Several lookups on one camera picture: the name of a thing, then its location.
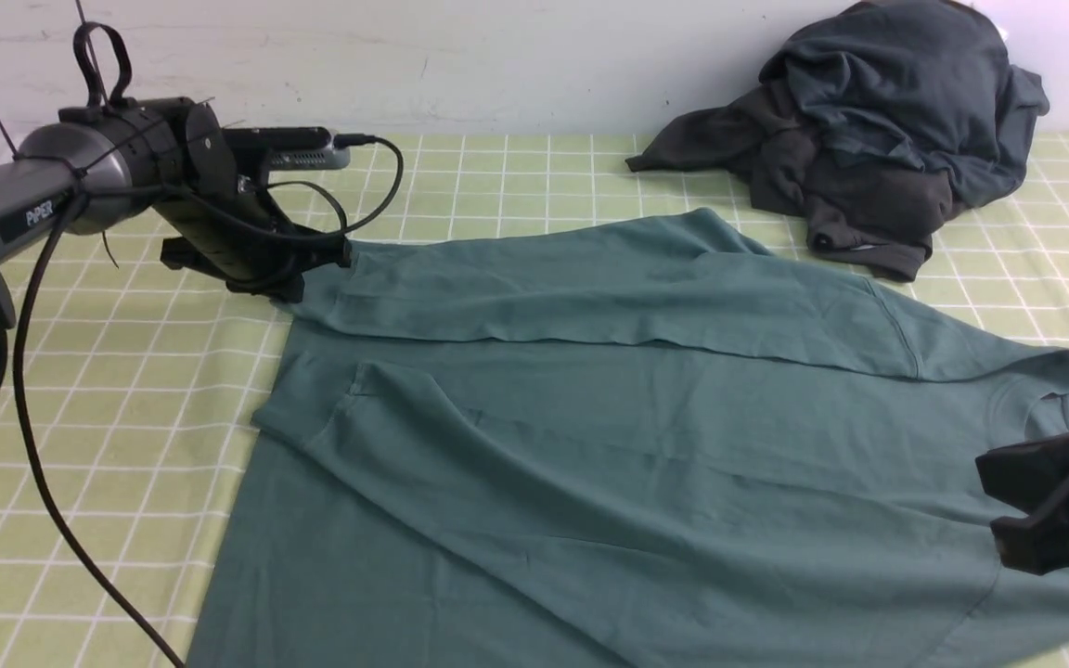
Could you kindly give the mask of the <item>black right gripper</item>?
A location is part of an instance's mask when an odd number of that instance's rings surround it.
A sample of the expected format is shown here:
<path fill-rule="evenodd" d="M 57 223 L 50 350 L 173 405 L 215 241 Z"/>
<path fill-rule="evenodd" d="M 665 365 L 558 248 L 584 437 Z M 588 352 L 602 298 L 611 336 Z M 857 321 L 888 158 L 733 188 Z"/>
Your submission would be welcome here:
<path fill-rule="evenodd" d="M 1022 512 L 989 524 L 1001 565 L 1038 576 L 1069 568 L 1069 432 L 1004 445 L 975 465 L 985 494 Z"/>

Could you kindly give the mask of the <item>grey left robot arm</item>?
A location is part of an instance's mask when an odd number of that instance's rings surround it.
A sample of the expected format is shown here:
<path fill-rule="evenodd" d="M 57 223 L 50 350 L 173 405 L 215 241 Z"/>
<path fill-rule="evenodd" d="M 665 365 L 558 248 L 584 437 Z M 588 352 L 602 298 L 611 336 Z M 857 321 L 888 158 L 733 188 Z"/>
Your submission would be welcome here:
<path fill-rule="evenodd" d="M 208 103 L 186 97 L 63 109 L 0 165 L 0 266 L 55 226 L 96 236 L 155 212 L 175 231 L 161 246 L 169 269 L 294 302 L 305 271 L 348 265 L 351 246 L 342 232 L 293 223 L 272 198 L 270 174 L 339 170 L 350 160 L 347 140 L 328 128 L 224 128 Z M 14 326 L 0 271 L 0 386 Z"/>

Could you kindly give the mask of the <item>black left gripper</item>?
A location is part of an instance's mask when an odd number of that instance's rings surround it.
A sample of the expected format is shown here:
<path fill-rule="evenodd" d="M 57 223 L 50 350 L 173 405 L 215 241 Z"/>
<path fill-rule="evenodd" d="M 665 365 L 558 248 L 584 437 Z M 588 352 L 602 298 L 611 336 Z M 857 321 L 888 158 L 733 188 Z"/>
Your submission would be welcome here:
<path fill-rule="evenodd" d="M 197 271 L 233 293 L 276 302 L 303 299 L 303 270 L 348 269 L 348 237 L 289 223 L 265 190 L 270 171 L 241 171 L 208 103 L 156 100 L 154 110 L 174 133 L 182 166 L 174 193 L 154 204 L 179 232 L 179 238 L 162 240 L 166 269 Z M 273 238 L 276 234 L 286 234 L 288 242 Z"/>

